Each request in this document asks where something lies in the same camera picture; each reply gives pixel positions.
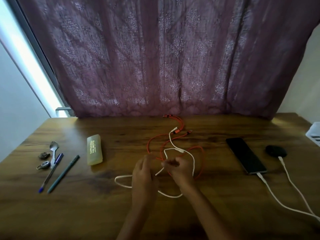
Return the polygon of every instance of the spoon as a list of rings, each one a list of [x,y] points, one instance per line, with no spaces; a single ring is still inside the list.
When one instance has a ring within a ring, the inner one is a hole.
[[[50,163],[50,168],[54,167],[54,162],[56,160],[56,150],[59,148],[59,145],[56,141],[51,142],[50,144],[50,150],[52,151],[52,158],[51,158],[51,163]]]

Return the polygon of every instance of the blue pen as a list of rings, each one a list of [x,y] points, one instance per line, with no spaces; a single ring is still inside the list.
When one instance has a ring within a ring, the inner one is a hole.
[[[48,174],[48,176],[45,178],[44,182],[42,183],[41,188],[39,189],[38,193],[41,193],[43,191],[43,189],[45,188],[45,185],[48,183],[49,179],[51,178],[52,174],[54,173],[54,170],[58,166],[58,163],[61,161],[62,157],[63,157],[63,153],[60,153],[57,160],[54,162],[54,166],[51,169],[51,172]]]
[[[56,181],[54,181],[54,183],[51,185],[51,187],[48,189],[47,193],[50,194],[51,191],[54,190],[54,188],[58,185],[58,183],[60,182],[60,180],[67,174],[67,172],[70,170],[70,168],[72,168],[72,166],[78,161],[78,159],[80,158],[79,155],[77,155],[71,162],[70,164],[66,167],[66,169],[60,174],[60,176],[57,178]]]

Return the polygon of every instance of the wooden table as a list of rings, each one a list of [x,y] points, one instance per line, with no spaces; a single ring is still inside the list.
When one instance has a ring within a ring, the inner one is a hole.
[[[278,114],[272,121],[239,115],[183,119],[193,132],[176,145],[205,149],[205,169],[197,184],[244,239],[320,239],[320,223],[278,205],[257,176],[244,173],[225,143],[226,138],[243,137],[268,169],[265,178],[279,200],[306,211],[279,160],[264,152],[266,145],[283,146],[292,181],[320,215],[320,147],[305,136],[308,122],[296,114]],[[136,161],[146,154],[149,138],[175,126],[176,121],[162,117],[48,119],[0,164],[0,239],[115,239],[130,208],[131,191],[116,185],[114,178],[131,174]],[[90,167],[86,138],[94,134],[101,136],[104,160]],[[152,141],[155,154],[164,140],[165,136]],[[49,152],[51,141],[59,143],[57,153],[65,156],[46,189],[77,154],[81,158],[50,195],[38,194],[48,171],[36,170],[41,163],[37,156]],[[198,172],[202,154],[195,149],[194,155]],[[152,167],[159,170],[161,165],[155,160]],[[159,179],[164,192],[179,193],[166,172]],[[129,179],[122,182],[130,184]],[[159,194],[141,238],[206,236],[184,197]]]

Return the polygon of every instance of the smartphone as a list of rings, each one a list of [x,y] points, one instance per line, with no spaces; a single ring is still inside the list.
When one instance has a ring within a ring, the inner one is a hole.
[[[246,142],[240,138],[228,138],[226,143],[241,162],[248,174],[266,173],[267,169],[259,158],[251,151]]]

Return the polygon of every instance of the charging cable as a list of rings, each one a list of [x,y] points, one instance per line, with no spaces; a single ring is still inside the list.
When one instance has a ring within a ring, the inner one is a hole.
[[[306,215],[308,215],[308,216],[315,217],[315,218],[320,222],[320,217],[318,217],[317,215],[315,215],[315,214],[313,213],[313,211],[310,209],[310,206],[308,205],[306,199],[304,198],[304,196],[302,195],[302,193],[300,192],[300,190],[298,190],[298,188],[297,188],[297,187],[294,185],[294,183],[290,180],[289,174],[288,174],[288,172],[287,172],[287,169],[286,169],[286,167],[285,167],[285,164],[283,163],[282,157],[281,157],[280,161],[282,161],[282,165],[284,166],[284,169],[285,169],[285,171],[286,171],[286,173],[287,173],[287,176],[288,176],[288,179],[289,179],[290,183],[291,183],[291,184],[295,187],[295,189],[300,193],[300,195],[302,196],[302,198],[303,198],[304,202],[306,203],[306,205],[307,205],[309,211],[311,212],[311,214],[308,213],[308,212],[301,211],[301,210],[292,209],[292,208],[287,207],[287,206],[285,206],[284,204],[282,204],[282,203],[278,200],[278,198],[274,195],[274,193],[273,193],[272,190],[270,189],[270,186],[268,185],[268,183],[266,182],[266,180],[264,179],[264,177],[262,176],[261,173],[257,173],[258,177],[266,184],[266,186],[267,186],[268,190],[270,191],[271,195],[274,197],[274,199],[275,199],[282,207],[284,207],[284,208],[286,208],[286,209],[288,209],[288,210],[294,211],[294,212],[298,212],[298,213],[306,214]]]
[[[167,148],[167,149],[164,149],[164,150],[163,150],[163,152],[164,152],[164,154],[165,154],[165,158],[168,159],[168,155],[167,155],[167,153],[166,153],[167,150],[176,150],[176,151],[178,151],[178,152],[180,152],[180,153],[188,153],[188,154],[192,157],[192,159],[193,159],[193,170],[192,170],[192,176],[193,176],[193,174],[194,174],[194,172],[195,172],[195,158],[194,158],[194,156],[193,156],[190,152],[188,152],[188,151],[186,151],[186,150],[184,150],[184,149],[181,149],[181,148],[175,146],[175,145],[173,144],[172,140],[171,140],[171,133],[175,132],[177,129],[178,129],[178,127],[175,127],[175,128],[174,128],[173,130],[171,130],[170,133],[169,133],[169,139],[170,139],[171,144],[173,145],[173,148]],[[164,169],[165,169],[165,168],[162,168],[162,169],[161,169],[160,171],[158,171],[155,175],[157,176],[157,175],[158,175],[159,173],[161,173]],[[127,186],[127,185],[120,184],[119,182],[117,182],[117,179],[120,179],[120,178],[128,178],[128,177],[132,177],[132,174],[131,174],[131,175],[117,176],[117,177],[114,178],[114,182],[115,182],[117,185],[119,185],[119,186],[122,186],[122,187],[125,187],[125,188],[132,188],[132,186]],[[179,194],[179,195],[168,195],[168,194],[166,194],[166,193],[161,192],[160,190],[158,190],[158,192],[161,193],[162,195],[166,196],[166,197],[169,197],[169,198],[179,198],[179,197],[182,196],[182,194]]]

